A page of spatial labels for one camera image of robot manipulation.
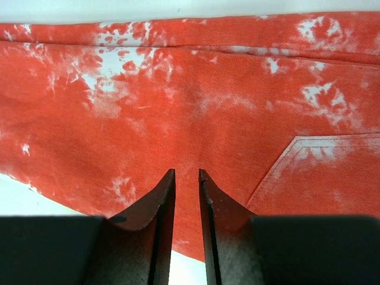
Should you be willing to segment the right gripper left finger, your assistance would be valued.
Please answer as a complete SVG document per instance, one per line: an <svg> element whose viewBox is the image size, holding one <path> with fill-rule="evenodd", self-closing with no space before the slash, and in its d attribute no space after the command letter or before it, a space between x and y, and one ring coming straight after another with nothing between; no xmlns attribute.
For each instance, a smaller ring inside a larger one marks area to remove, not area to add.
<svg viewBox="0 0 380 285"><path fill-rule="evenodd" d="M102 220L83 284L168 284L175 200L170 169L151 191Z"/></svg>

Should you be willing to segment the orange white tie-dye trousers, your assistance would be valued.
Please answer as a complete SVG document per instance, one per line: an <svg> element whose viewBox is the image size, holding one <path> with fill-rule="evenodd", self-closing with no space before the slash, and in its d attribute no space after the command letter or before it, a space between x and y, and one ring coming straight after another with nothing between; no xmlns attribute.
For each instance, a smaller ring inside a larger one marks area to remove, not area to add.
<svg viewBox="0 0 380 285"><path fill-rule="evenodd" d="M1 25L3 175L110 217L169 169L200 260L200 169L256 214L379 216L379 13Z"/></svg>

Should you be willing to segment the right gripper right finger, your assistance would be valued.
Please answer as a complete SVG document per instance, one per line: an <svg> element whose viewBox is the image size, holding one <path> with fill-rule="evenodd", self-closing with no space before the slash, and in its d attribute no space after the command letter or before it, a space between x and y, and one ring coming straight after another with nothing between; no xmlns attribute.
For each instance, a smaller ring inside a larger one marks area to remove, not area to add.
<svg viewBox="0 0 380 285"><path fill-rule="evenodd" d="M254 243L255 216L199 170L199 203L208 284L264 284Z"/></svg>

